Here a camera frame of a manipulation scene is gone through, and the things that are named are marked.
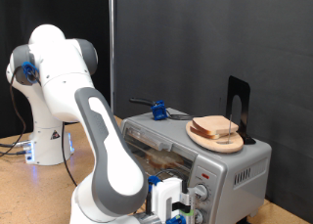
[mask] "blue clamp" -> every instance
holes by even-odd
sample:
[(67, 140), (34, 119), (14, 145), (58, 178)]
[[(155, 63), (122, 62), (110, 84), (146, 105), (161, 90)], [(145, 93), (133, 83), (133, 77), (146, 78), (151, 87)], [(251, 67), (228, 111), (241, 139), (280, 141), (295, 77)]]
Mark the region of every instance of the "blue clamp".
[(177, 215), (166, 221), (166, 224), (186, 224), (186, 219), (182, 215)]
[(156, 104), (151, 106), (151, 110), (153, 111), (155, 120), (168, 118), (163, 100), (156, 101)]
[(157, 183), (160, 182), (159, 178), (156, 176), (150, 176), (148, 178), (148, 183), (149, 183), (149, 192), (151, 191), (151, 189), (153, 188), (153, 185), (157, 185)]
[(26, 76), (26, 79), (32, 83), (35, 84), (37, 83), (37, 80), (35, 78), (31, 78), (33, 77), (33, 75), (36, 75), (36, 72), (39, 73), (39, 69), (33, 65), (30, 62), (24, 62), (22, 63), (22, 71), (24, 73), (24, 75)]

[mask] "round wooden board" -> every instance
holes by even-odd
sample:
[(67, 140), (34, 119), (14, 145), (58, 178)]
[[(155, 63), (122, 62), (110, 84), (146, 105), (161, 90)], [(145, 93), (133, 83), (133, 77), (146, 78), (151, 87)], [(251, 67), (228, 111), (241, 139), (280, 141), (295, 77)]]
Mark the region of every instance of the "round wooden board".
[(186, 131), (189, 137), (200, 146), (207, 148), (209, 150), (218, 152), (218, 153), (235, 153), (241, 150), (244, 146), (244, 141), (238, 133), (231, 133), (230, 141), (231, 144), (219, 144), (218, 142), (228, 141), (228, 136), (221, 137), (219, 139), (207, 139), (199, 136), (192, 131), (190, 131), (190, 126), (193, 125), (192, 121), (189, 121), (186, 124)]

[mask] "black stand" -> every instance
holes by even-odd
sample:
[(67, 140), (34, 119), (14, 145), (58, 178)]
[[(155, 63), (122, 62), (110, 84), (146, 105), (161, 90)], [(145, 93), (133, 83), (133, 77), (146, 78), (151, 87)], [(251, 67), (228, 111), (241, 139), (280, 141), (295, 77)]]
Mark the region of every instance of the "black stand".
[(242, 220), (240, 220), (239, 222), (237, 222), (237, 224), (251, 224), (246, 220), (246, 217), (243, 218)]
[(231, 116), (233, 100), (236, 95), (238, 95), (242, 101), (241, 123), (239, 125), (238, 133), (242, 136), (245, 145), (255, 144), (256, 142), (246, 134), (250, 86), (248, 85), (248, 83), (231, 75), (228, 80), (228, 94), (226, 106), (227, 118), (230, 118)]

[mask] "toaster oven glass window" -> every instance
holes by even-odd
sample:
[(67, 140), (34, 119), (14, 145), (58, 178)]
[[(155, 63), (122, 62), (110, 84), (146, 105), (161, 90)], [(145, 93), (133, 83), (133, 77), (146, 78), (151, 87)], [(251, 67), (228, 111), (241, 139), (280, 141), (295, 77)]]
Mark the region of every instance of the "toaster oven glass window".
[[(156, 138), (147, 137), (147, 135), (140, 134), (132, 128), (127, 128), (124, 134), (124, 139), (128, 145), (128, 148), (133, 153), (135, 158), (142, 164), (146, 171), (147, 176), (155, 175), (159, 171), (166, 168), (174, 168), (183, 173), (186, 178), (192, 171), (193, 161), (187, 157), (183, 157), (173, 151), (157, 150), (157, 146), (161, 144)], [(160, 179), (166, 179), (172, 176), (176, 176), (171, 172), (164, 172), (158, 177)]]

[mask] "black curtain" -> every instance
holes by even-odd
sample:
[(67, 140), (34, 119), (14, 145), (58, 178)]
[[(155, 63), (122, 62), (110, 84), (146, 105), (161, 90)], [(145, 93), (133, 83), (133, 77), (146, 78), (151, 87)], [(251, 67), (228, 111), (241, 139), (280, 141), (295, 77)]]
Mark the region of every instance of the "black curtain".
[[(22, 132), (11, 102), (6, 68), (12, 51), (27, 44), (31, 32), (41, 24), (57, 26), (66, 38), (90, 41), (97, 50), (99, 63), (92, 76), (94, 85), (110, 102), (110, 24), (109, 0), (0, 0), (0, 138)], [(31, 109), (26, 97), (14, 90), (16, 102), (31, 132)]]
[(138, 97), (225, 115), (229, 75), (248, 82), (247, 133), (273, 149), (268, 199), (312, 223), (312, 0), (117, 0), (115, 11), (114, 113), (149, 112), (128, 102)]

